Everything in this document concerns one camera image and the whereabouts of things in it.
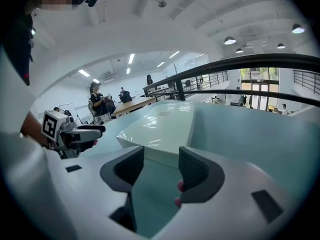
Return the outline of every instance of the person wearing cap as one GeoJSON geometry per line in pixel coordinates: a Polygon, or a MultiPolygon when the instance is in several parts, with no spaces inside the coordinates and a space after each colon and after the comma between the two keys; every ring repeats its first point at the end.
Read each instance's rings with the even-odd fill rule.
{"type": "MultiPolygon", "coordinates": [[[[33,61],[31,50],[34,47],[33,19],[31,13],[35,9],[61,10],[62,6],[75,7],[85,0],[27,0],[24,8],[10,24],[10,30],[3,39],[4,51],[18,75],[27,86],[29,81],[29,62],[33,61]]],[[[40,145],[47,147],[48,138],[41,133],[42,125],[29,111],[21,128],[21,133],[30,136],[40,145]]]]}
{"type": "Polygon", "coordinates": [[[94,118],[95,124],[102,125],[111,121],[111,115],[106,103],[109,101],[107,97],[104,97],[99,91],[99,84],[92,82],[90,85],[91,102],[93,110],[96,113],[94,118]]]}
{"type": "Polygon", "coordinates": [[[287,110],[287,105],[286,104],[282,104],[282,106],[283,106],[282,115],[287,116],[289,114],[289,112],[287,110]]]}

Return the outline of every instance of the hand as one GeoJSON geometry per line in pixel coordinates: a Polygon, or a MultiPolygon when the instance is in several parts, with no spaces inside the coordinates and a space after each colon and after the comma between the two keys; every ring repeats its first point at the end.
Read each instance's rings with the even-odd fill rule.
{"type": "MultiPolygon", "coordinates": [[[[183,192],[184,191],[184,181],[183,180],[180,180],[177,184],[177,188],[178,190],[180,190],[180,192],[183,192]]],[[[174,204],[177,206],[177,207],[181,207],[181,198],[180,197],[177,197],[175,200],[174,200],[174,204]]]]}

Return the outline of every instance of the ceiling light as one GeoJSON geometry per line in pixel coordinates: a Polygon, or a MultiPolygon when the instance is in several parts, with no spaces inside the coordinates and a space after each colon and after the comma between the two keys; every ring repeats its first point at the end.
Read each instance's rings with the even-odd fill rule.
{"type": "Polygon", "coordinates": [[[176,51],[174,54],[172,54],[172,55],[169,57],[169,59],[172,58],[173,56],[175,56],[175,55],[178,54],[178,53],[179,53],[179,51],[176,51]]]}
{"type": "Polygon", "coordinates": [[[158,66],[156,66],[157,68],[159,68],[163,63],[165,63],[165,62],[161,62],[158,66]]]}
{"type": "Polygon", "coordinates": [[[84,71],[82,69],[79,70],[78,72],[81,73],[82,75],[86,76],[86,77],[90,76],[86,71],[84,71]]]}
{"type": "Polygon", "coordinates": [[[305,32],[305,29],[301,25],[299,25],[297,23],[293,24],[292,33],[300,34],[300,33],[303,33],[303,32],[305,32]]]}
{"type": "Polygon", "coordinates": [[[278,44],[278,49],[283,49],[283,48],[286,48],[285,45],[283,43],[279,43],[278,44]]]}
{"type": "Polygon", "coordinates": [[[131,64],[131,63],[132,63],[132,61],[134,60],[134,56],[135,56],[135,54],[134,54],[134,53],[130,54],[129,64],[131,64]]]}
{"type": "Polygon", "coordinates": [[[231,36],[228,36],[226,39],[224,39],[225,45],[231,45],[231,44],[234,44],[235,42],[236,42],[236,39],[234,39],[231,36]]]}

